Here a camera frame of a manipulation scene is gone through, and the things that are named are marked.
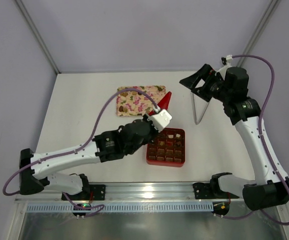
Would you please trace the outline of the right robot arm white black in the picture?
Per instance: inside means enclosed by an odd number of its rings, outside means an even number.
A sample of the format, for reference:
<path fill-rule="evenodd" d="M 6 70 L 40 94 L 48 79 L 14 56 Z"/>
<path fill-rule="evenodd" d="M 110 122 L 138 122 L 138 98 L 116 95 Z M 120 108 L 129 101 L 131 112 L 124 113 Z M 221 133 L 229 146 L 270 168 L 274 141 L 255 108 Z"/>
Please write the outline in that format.
<path fill-rule="evenodd" d="M 222 103 L 251 160 L 254 180 L 236 177 L 230 172 L 214 174 L 210 179 L 213 194 L 221 197 L 230 193 L 240 197 L 252 211 L 288 203 L 289 176 L 266 134 L 258 102 L 248 96 L 247 71 L 235 66 L 216 71 L 204 64 L 179 83 L 206 102 L 216 99 Z"/>

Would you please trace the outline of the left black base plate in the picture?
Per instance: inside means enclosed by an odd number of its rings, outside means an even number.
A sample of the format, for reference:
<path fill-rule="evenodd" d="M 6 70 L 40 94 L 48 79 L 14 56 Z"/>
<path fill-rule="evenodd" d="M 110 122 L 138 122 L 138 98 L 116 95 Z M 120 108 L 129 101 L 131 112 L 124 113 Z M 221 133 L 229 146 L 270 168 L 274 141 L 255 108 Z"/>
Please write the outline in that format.
<path fill-rule="evenodd" d="M 106 185 L 105 184 L 88 184 L 82 187 L 82 191 L 67 196 L 72 201 L 104 201 L 106 195 Z"/>

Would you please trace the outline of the floral tray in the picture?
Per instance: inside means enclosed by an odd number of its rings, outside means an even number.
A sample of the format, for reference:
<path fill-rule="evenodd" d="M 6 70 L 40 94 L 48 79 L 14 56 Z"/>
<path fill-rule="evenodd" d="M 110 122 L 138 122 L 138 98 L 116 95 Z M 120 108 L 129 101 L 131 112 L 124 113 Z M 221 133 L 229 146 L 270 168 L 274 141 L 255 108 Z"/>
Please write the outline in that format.
<path fill-rule="evenodd" d="M 129 88 L 147 93 L 157 104 L 167 93 L 164 85 L 121 86 L 117 91 Z M 152 102 L 146 96 L 136 91 L 122 92 L 116 98 L 116 115 L 118 117 L 142 116 L 145 113 L 149 113 L 152 107 Z"/>

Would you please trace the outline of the red tin lid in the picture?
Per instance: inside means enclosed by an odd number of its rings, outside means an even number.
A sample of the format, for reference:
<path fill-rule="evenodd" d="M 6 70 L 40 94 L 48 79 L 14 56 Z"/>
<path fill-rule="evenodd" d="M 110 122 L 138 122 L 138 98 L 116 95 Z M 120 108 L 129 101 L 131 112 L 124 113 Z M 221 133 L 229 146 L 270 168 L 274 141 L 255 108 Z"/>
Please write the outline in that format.
<path fill-rule="evenodd" d="M 158 102 L 158 106 L 161 110 L 168 110 L 169 104 L 171 101 L 172 92 L 169 91 L 165 94 L 165 96 Z"/>

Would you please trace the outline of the metal tongs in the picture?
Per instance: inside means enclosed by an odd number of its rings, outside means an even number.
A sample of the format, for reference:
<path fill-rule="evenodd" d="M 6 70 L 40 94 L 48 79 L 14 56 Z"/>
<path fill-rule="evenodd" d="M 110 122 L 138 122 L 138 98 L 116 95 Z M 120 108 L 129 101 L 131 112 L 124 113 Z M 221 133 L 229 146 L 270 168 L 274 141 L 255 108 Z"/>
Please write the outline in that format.
<path fill-rule="evenodd" d="M 209 102 L 201 99 L 192 92 L 190 93 L 190 95 L 193 111 L 193 120 L 196 125 L 199 125 L 208 109 Z"/>

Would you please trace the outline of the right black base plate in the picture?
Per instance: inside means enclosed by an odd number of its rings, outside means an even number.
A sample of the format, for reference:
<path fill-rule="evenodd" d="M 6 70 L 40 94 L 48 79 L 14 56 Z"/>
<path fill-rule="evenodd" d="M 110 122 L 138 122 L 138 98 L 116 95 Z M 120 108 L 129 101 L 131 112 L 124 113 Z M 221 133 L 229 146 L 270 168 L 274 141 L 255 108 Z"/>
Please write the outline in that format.
<path fill-rule="evenodd" d="M 210 199 L 239 199 L 240 197 L 233 193 L 225 192 L 219 189 L 218 186 L 213 186 L 211 183 L 195 182 L 192 184 L 194 197 L 196 200 Z"/>

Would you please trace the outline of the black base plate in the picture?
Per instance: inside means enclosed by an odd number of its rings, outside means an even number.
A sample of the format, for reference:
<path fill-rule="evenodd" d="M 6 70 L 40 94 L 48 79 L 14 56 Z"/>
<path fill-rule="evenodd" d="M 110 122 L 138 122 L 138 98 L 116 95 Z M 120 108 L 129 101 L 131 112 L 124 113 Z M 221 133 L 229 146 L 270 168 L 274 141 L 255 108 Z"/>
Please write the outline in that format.
<path fill-rule="evenodd" d="M 106 185 L 105 184 L 88 184 L 82 187 L 82 191 L 67 196 L 72 201 L 104 201 L 106 195 Z"/>
<path fill-rule="evenodd" d="M 196 200 L 210 199 L 239 199 L 240 197 L 233 193 L 225 192 L 219 189 L 218 186 L 213 186 L 211 183 L 195 182 L 192 184 L 194 197 Z"/>

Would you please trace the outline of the aluminium rail front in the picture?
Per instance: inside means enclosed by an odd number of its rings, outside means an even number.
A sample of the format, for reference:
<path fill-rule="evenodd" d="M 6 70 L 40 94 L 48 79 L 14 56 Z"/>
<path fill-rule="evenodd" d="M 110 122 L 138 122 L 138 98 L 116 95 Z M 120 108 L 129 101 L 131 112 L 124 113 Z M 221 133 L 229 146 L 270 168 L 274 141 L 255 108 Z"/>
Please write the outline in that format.
<path fill-rule="evenodd" d="M 195 199 L 194 182 L 97 182 L 105 185 L 104 200 L 92 202 L 206 202 Z M 16 203 L 59 203 L 60 192 L 45 190 L 34 195 L 17 195 Z"/>

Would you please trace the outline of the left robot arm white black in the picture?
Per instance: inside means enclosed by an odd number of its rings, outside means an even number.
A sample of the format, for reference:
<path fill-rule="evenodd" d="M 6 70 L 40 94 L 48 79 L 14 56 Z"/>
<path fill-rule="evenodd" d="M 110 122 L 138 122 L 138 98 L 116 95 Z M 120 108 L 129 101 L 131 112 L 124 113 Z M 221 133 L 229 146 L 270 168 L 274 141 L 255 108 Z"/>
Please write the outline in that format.
<path fill-rule="evenodd" d="M 134 120 L 116 130 L 96 135 L 86 146 L 58 152 L 34 153 L 26 148 L 20 152 L 19 174 L 21 195 L 33 195 L 44 189 L 54 189 L 68 195 L 87 192 L 88 180 L 83 174 L 73 176 L 60 171 L 86 164 L 98 164 L 123 159 L 139 148 L 154 142 L 161 129 L 151 120 Z"/>

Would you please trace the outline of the red chocolate box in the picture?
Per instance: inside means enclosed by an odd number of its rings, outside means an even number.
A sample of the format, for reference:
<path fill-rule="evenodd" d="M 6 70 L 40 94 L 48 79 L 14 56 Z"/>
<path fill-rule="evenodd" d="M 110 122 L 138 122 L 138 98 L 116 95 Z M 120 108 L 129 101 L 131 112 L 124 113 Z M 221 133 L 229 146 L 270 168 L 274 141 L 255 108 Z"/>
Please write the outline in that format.
<path fill-rule="evenodd" d="M 153 143 L 147 145 L 146 162 L 153 166 L 180 168 L 186 161 L 185 131 L 180 128 L 165 128 L 158 134 Z M 172 142 L 173 146 L 168 146 L 167 142 Z"/>

